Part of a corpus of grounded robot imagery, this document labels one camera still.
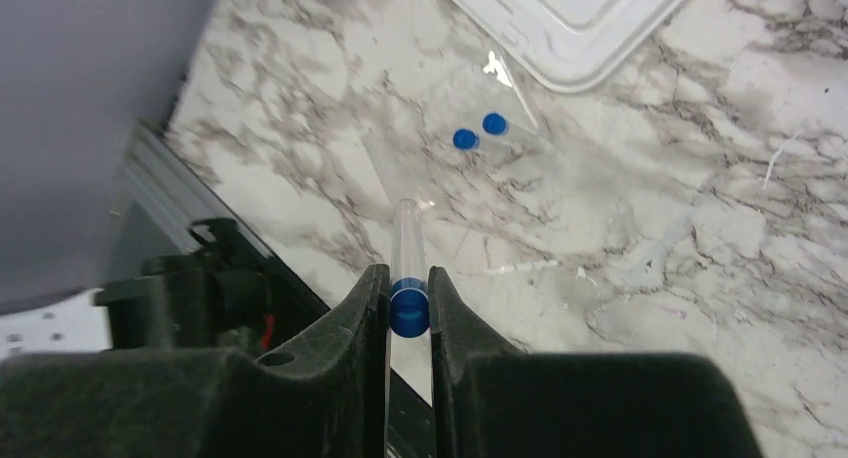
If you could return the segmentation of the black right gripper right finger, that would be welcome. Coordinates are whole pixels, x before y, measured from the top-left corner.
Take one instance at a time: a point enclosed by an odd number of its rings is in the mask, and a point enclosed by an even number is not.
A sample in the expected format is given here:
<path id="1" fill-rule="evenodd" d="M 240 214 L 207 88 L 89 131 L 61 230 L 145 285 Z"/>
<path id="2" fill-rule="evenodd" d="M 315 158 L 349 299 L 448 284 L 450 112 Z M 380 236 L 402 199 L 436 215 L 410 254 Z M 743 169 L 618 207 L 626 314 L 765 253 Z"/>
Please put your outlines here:
<path id="1" fill-rule="evenodd" d="M 529 353 L 430 270 L 440 457 L 758 457 L 737 394 L 688 353 Z"/>

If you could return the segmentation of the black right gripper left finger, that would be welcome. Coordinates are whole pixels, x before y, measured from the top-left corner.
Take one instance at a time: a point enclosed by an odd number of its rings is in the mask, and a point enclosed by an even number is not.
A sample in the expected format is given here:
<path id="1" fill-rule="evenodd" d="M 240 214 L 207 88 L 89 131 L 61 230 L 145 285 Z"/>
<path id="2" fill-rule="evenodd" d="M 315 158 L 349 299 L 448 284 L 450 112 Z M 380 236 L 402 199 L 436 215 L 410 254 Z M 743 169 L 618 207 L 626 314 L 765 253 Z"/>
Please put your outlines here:
<path id="1" fill-rule="evenodd" d="M 382 457 L 389 269 L 258 359 L 236 349 L 24 354 L 1 366 L 5 457 Z"/>

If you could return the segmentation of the clear plastic bag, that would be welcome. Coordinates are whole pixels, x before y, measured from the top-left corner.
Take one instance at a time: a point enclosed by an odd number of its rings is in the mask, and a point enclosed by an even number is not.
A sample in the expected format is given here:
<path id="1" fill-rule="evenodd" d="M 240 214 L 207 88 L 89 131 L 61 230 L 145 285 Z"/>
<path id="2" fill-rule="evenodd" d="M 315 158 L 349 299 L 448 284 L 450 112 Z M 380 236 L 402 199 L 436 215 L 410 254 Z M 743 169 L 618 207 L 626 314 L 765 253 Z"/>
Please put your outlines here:
<path id="1" fill-rule="evenodd" d="M 505 54 L 491 50 L 437 76 L 409 103 L 392 103 L 363 145 L 391 204 L 442 205 L 461 167 L 498 168 L 541 148 L 548 134 Z"/>

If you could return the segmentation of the white plastic bin lid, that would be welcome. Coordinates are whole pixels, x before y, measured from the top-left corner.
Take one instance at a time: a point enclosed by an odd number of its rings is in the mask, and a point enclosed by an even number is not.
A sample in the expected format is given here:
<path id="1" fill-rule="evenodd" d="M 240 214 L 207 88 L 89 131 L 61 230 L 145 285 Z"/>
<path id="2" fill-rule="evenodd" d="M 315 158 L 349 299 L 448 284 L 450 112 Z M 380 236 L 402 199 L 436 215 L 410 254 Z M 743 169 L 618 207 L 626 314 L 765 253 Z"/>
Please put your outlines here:
<path id="1" fill-rule="evenodd" d="M 452 0 L 546 88 L 603 81 L 685 0 Z"/>

